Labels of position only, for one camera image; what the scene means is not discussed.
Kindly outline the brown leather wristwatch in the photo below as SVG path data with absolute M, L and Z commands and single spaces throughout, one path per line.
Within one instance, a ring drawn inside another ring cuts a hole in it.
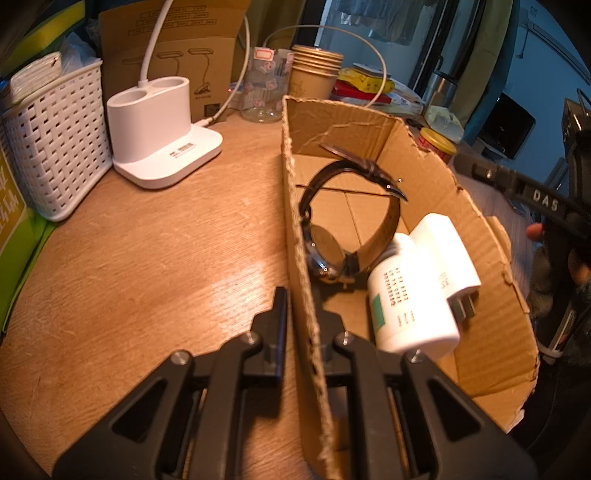
M 324 283 L 352 283 L 356 277 L 373 267 L 377 259 L 389 248 L 397 232 L 401 203 L 408 198 L 393 177 L 370 159 L 362 158 L 341 147 L 322 143 L 322 149 L 337 156 L 315 174 L 304 189 L 298 203 L 301 232 L 304 238 L 308 271 Z M 353 252 L 342 249 L 335 236 L 324 227 L 311 222 L 311 202 L 322 186 L 341 174 L 350 173 L 380 186 L 389 198 L 384 220 L 370 239 Z

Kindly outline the white power adapter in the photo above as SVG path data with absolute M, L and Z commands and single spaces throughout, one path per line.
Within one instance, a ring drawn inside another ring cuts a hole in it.
M 429 213 L 410 236 L 455 320 L 473 318 L 482 282 L 452 220 L 443 214 Z

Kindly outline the brown cardboard box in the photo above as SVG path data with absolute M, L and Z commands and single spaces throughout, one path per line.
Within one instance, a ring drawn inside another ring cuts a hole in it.
M 529 309 L 512 273 L 511 244 L 501 222 L 484 215 L 463 183 L 434 153 L 419 146 L 405 122 L 364 107 L 283 98 L 283 172 L 287 252 L 297 348 L 301 450 L 325 479 L 353 477 L 345 393 L 329 389 L 322 365 L 318 309 L 341 315 L 360 336 L 370 333 L 367 283 L 327 285 L 305 262 L 298 203 L 337 146 L 376 162 L 399 181 L 406 200 L 400 230 L 428 214 L 450 218 L 481 279 L 474 317 L 460 326 L 460 342 L 441 367 L 502 429 L 522 418 L 535 388 L 538 349 Z

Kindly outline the yellow-lid red can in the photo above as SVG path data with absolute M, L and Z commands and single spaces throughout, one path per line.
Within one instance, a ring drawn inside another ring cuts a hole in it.
M 451 140 L 428 127 L 423 127 L 419 131 L 417 143 L 422 148 L 437 154 L 446 164 L 449 164 L 457 154 L 457 147 Z

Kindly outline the folded white tissue pack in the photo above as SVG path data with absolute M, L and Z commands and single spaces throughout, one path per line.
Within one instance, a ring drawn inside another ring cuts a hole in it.
M 456 115 L 446 107 L 429 106 L 425 119 L 429 127 L 455 144 L 460 144 L 464 137 L 464 128 Z

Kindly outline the steel thermos bottle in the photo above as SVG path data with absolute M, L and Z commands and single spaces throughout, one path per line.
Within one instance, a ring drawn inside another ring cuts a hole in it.
M 423 100 L 426 107 L 439 106 L 448 108 L 451 106 L 457 90 L 457 82 L 448 74 L 434 71 L 428 82 Z

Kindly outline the yellow packet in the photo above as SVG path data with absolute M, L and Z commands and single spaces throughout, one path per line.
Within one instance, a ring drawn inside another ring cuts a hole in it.
M 342 68 L 339 71 L 338 79 L 363 93 L 376 94 L 382 91 L 384 94 L 388 94 L 396 86 L 394 80 L 390 76 L 384 77 L 381 70 L 368 69 L 360 65 Z

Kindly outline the white desk lamp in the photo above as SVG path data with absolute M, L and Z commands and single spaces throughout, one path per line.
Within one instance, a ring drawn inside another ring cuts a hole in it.
M 142 59 L 135 87 L 107 101 L 115 170 L 148 190 L 170 187 L 221 153 L 223 138 L 207 121 L 190 117 L 189 80 L 166 76 L 150 80 L 148 68 L 172 3 L 163 3 Z

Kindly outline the stack of brown paper cups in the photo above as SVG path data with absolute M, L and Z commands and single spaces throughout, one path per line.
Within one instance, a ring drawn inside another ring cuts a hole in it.
M 304 45 L 294 45 L 293 52 L 287 94 L 304 99 L 329 99 L 342 68 L 342 54 Z

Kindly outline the clear patterned glass jar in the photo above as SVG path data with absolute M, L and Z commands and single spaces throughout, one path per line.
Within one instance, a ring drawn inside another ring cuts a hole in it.
M 289 49 L 252 49 L 240 99 L 243 119 L 255 123 L 280 121 L 293 62 L 294 52 Z

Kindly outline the white woven plastic basket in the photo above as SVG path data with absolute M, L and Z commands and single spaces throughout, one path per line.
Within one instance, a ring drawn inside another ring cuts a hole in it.
M 112 167 L 97 60 L 2 114 L 16 177 L 45 219 L 68 218 Z

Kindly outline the brown lamp packaging box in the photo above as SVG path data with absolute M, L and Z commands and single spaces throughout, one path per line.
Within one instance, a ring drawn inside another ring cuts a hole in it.
M 163 3 L 140 1 L 99 17 L 106 98 L 135 87 Z M 158 35 L 147 77 L 189 80 L 193 123 L 213 116 L 228 99 L 235 39 L 248 1 L 175 1 Z

